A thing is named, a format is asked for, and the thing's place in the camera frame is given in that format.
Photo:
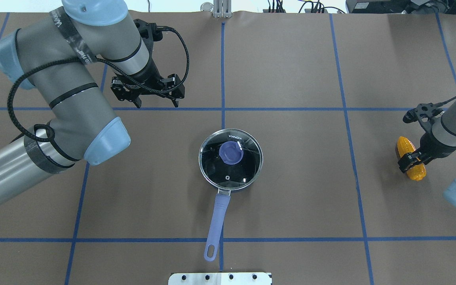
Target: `blue handle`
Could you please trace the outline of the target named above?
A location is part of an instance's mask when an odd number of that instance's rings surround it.
[[[209,235],[203,257],[206,261],[214,261],[217,255],[217,247],[219,247],[219,238],[221,237],[221,229],[223,228],[224,215],[226,208],[230,202],[230,196],[217,194],[214,203],[214,213],[212,213],[212,221],[210,222]],[[208,256],[209,248],[212,248],[212,256]]]

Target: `white plate with holes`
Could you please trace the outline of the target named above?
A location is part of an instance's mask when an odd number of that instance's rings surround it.
[[[172,274],[168,285],[272,285],[272,274],[265,272],[223,272]]]

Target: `handle hole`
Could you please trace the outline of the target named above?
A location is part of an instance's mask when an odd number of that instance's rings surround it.
[[[207,256],[208,257],[214,256],[214,246],[213,245],[209,245],[209,249],[207,250]]]

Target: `yellow-orange object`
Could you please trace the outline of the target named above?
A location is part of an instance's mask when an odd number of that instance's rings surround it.
[[[399,156],[403,157],[406,153],[412,153],[416,151],[413,143],[405,138],[399,137],[397,140],[397,150],[399,151]],[[423,164],[415,165],[410,170],[406,172],[409,179],[414,181],[420,181],[427,175],[427,170],[425,170],[425,166]]]

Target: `white label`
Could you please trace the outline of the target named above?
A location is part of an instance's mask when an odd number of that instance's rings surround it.
[[[360,2],[356,4],[355,9],[365,9],[367,6],[369,6],[369,2]]]

